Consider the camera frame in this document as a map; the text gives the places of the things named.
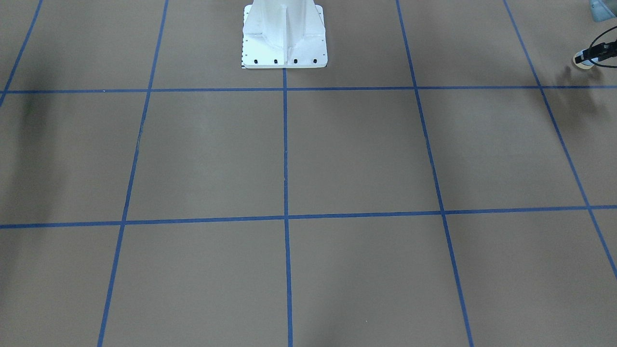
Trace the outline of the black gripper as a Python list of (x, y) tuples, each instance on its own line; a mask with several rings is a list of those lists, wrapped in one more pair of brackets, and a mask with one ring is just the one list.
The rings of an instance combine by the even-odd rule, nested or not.
[(617, 42), (600, 42), (584, 49), (584, 59), (597, 58), (598, 62), (613, 58), (617, 55)]

